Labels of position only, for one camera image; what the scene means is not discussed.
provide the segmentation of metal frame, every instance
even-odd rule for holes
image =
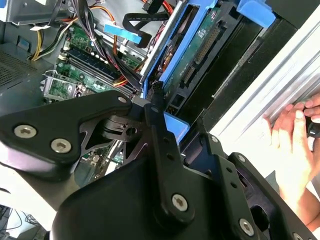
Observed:
[[[277,163],[265,159],[268,155],[257,144],[263,137],[261,117],[274,121],[287,104],[320,89],[319,14],[320,6],[210,131],[223,142],[227,153],[237,146],[264,177]]]

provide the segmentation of metal panel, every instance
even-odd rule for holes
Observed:
[[[0,45],[0,116],[43,104],[40,82],[52,65],[26,61],[27,56],[11,43]]]
[[[12,22],[17,25],[36,24],[48,22],[56,1],[48,1],[46,5],[35,0],[8,0],[4,8],[0,8],[0,20]],[[57,16],[58,20],[67,18],[70,15],[67,5],[62,8]]]
[[[259,140],[261,118],[274,121],[290,103],[320,89],[320,6],[210,131],[227,154],[241,152],[266,177],[278,159]]]

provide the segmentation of motherboard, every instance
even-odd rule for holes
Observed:
[[[118,55],[133,70],[143,61],[142,58],[128,52],[118,52]],[[98,55],[83,29],[75,24],[68,30],[54,69],[44,75],[46,79],[42,81],[41,88],[47,104],[111,90],[119,91],[130,99],[139,94],[128,85],[115,84],[121,73]],[[90,182],[103,177],[110,162],[117,166],[122,164],[122,152],[110,158],[110,149],[111,144],[94,149],[80,158],[80,162],[94,169],[90,174]]]

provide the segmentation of white label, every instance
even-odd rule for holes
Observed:
[[[47,5],[48,0],[35,0],[42,5]]]

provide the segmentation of cable bundle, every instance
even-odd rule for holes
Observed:
[[[87,1],[83,0],[71,0],[75,9],[76,15],[78,16],[79,22],[93,42],[96,51],[104,60],[107,60],[111,65],[118,69],[121,74],[127,79],[127,81],[138,91],[141,89],[139,83],[141,76],[132,70],[130,67],[125,65],[121,59],[117,56],[117,50],[113,46],[113,50],[104,42],[103,38],[98,36],[94,31],[94,17],[89,9]]]

